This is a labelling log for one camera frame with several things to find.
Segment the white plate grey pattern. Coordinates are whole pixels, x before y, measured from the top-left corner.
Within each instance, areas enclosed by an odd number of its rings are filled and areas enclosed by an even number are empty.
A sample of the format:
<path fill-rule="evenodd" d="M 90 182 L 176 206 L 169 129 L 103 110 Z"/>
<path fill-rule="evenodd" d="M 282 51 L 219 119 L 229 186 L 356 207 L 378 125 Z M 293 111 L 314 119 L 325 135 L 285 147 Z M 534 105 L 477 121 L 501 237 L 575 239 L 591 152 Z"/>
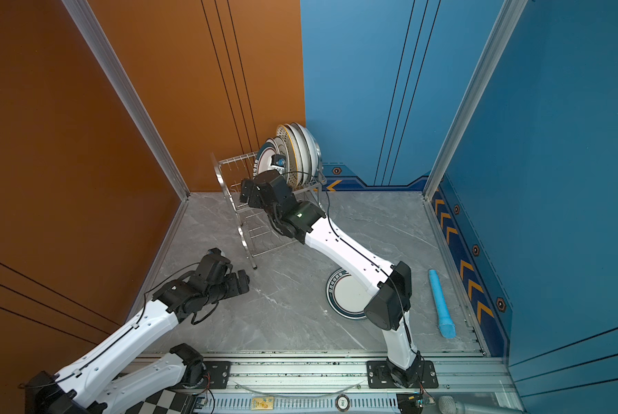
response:
<path fill-rule="evenodd" d="M 284 143 L 283 139 L 280 137 L 275 137 L 275 138 L 271 138 L 274 140 L 274 142 L 276 143 L 277 146 L 277 153 L 278 154 L 282 154 L 282 155 L 286 155 L 287 157 L 287 170 L 289 167 L 289 155 L 288 155 L 288 149 L 286 144 Z"/>

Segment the chrome wire dish rack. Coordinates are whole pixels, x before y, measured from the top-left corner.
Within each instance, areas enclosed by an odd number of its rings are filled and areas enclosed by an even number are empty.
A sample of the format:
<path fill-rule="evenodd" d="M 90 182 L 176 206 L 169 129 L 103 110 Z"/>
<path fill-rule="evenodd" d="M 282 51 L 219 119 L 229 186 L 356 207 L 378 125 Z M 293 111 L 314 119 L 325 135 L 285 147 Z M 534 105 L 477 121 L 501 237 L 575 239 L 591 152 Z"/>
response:
<path fill-rule="evenodd" d="M 259 190 L 254 189 L 248 200 L 241 200 L 243 181 L 255 177 L 255 153 L 224 160 L 211 155 L 211 161 L 225 201 L 235 217 L 240 244 L 253 268 L 258 268 L 261 256 L 296 242 L 295 238 L 283 236 L 274 227 L 274 220 L 270 217 L 272 208 L 260 200 Z"/>

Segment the white plate dark rim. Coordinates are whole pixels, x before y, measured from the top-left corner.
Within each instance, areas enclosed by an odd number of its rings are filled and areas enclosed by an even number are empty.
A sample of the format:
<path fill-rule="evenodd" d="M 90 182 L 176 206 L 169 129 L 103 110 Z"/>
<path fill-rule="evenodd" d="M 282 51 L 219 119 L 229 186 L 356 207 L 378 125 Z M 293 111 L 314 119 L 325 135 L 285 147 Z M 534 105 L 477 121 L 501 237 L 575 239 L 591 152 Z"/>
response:
<path fill-rule="evenodd" d="M 343 318 L 364 320 L 364 309 L 372 296 L 362 284 L 343 268 L 334 271 L 326 282 L 328 305 Z"/>
<path fill-rule="evenodd" d="M 273 158 L 277 154 L 277 146 L 273 139 L 267 139 L 255 157 L 254 175 L 274 170 Z"/>

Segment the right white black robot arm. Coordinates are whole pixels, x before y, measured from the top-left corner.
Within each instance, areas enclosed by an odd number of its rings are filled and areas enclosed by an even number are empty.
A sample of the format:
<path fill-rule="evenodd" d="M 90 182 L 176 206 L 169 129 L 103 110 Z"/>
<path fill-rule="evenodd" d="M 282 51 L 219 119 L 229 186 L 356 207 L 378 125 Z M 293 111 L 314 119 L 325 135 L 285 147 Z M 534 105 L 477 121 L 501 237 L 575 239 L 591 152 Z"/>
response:
<path fill-rule="evenodd" d="M 371 253 L 340 229 L 328 211 L 312 201 L 300 202 L 275 170 L 243 179 L 239 199 L 250 208 L 264 210 L 277 233 L 319 251 L 358 281 L 369 295 L 364 314 L 383 331 L 394 383 L 422 387 L 423 358 L 409 324 L 413 293 L 409 265 L 393 264 Z"/>

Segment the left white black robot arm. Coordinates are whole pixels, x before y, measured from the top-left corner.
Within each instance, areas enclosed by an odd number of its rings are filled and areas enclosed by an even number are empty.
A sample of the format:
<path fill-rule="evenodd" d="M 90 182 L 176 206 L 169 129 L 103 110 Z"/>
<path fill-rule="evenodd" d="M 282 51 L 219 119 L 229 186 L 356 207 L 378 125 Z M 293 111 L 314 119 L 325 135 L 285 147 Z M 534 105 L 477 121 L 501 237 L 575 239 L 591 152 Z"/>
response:
<path fill-rule="evenodd" d="M 120 329 L 56 374 L 40 372 L 22 385 L 27 413 L 124 413 L 172 386 L 209 386 L 203 355 L 181 343 L 133 373 L 122 370 L 156 340 L 188 320 L 200 324 L 207 305 L 247 293 L 250 276 L 213 248 L 172 274 Z"/>

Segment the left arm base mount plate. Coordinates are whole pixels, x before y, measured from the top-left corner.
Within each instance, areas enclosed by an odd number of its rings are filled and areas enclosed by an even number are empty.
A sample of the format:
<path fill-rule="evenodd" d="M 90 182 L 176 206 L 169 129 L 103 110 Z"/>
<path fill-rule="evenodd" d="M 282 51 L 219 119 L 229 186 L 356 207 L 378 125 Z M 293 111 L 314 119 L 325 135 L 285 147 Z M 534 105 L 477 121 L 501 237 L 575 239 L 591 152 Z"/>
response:
<path fill-rule="evenodd" d="M 203 362 L 202 376 L 197 388 L 203 390 L 224 390 L 228 386 L 231 376 L 231 362 L 229 361 L 207 361 Z"/>

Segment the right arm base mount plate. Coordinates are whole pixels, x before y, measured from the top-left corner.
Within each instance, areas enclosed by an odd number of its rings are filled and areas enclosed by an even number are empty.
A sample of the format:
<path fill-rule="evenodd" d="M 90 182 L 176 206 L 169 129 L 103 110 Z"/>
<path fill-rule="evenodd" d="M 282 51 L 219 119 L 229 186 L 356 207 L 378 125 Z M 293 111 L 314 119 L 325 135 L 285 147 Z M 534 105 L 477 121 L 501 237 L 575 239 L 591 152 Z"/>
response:
<path fill-rule="evenodd" d="M 393 389 L 402 388 L 400 383 L 396 383 L 393 379 L 388 363 L 385 361 L 368 361 L 365 363 L 367 370 L 368 385 L 371 389 Z M 421 372 L 419 373 L 418 381 L 424 389 L 438 389 L 438 374 L 435 366 L 431 361 L 422 361 L 419 364 Z"/>

